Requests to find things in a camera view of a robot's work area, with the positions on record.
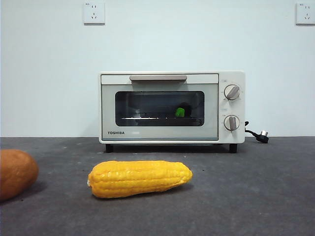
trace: gray countertop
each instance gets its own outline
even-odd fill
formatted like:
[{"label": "gray countertop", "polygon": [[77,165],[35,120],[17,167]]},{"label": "gray countertop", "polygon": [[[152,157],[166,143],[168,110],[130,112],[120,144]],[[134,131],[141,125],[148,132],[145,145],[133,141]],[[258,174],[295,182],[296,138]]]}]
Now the gray countertop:
[{"label": "gray countertop", "polygon": [[[37,182],[1,203],[2,236],[313,236],[315,137],[246,138],[228,145],[116,146],[97,138],[2,138],[37,161]],[[181,161],[186,185],[163,193],[100,200],[87,187],[92,167],[107,160]]]}]

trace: green pepper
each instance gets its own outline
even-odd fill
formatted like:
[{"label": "green pepper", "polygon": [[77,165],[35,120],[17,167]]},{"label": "green pepper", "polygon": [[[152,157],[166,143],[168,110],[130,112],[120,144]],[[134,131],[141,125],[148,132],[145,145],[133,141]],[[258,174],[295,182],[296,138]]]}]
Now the green pepper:
[{"label": "green pepper", "polygon": [[183,118],[183,117],[185,117],[185,109],[181,108],[181,107],[177,108],[176,112],[175,112],[175,117],[176,118]]}]

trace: power cord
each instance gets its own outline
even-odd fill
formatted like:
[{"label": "power cord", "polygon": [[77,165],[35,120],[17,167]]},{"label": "power cord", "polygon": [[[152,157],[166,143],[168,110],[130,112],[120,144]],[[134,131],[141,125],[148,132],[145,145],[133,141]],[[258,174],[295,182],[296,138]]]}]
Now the power cord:
[{"label": "power cord", "polygon": [[267,137],[268,132],[265,131],[265,130],[262,130],[262,131],[260,132],[260,134],[256,134],[255,132],[252,132],[252,131],[247,130],[247,129],[245,128],[245,132],[251,133],[251,134],[256,138],[257,141],[259,141],[259,142],[261,142],[261,143],[263,143],[263,144],[267,144],[267,143],[268,143],[268,140],[269,140],[269,138]]}]

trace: electrical socket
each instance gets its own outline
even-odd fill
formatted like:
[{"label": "electrical socket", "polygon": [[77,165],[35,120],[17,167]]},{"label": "electrical socket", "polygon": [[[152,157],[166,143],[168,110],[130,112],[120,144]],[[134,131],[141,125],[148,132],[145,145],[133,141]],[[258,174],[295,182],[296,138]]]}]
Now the electrical socket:
[{"label": "electrical socket", "polygon": [[105,4],[98,1],[85,2],[83,5],[84,24],[105,24]]},{"label": "electrical socket", "polygon": [[315,2],[299,2],[296,4],[296,24],[315,24]]}]

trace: corn cob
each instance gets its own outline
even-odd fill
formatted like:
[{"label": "corn cob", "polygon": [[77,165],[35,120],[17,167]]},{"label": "corn cob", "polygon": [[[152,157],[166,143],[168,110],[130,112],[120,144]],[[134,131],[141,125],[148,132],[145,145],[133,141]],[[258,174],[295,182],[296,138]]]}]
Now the corn cob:
[{"label": "corn cob", "polygon": [[181,162],[106,161],[93,168],[88,187],[96,197],[120,198],[163,192],[191,178],[191,170]]}]

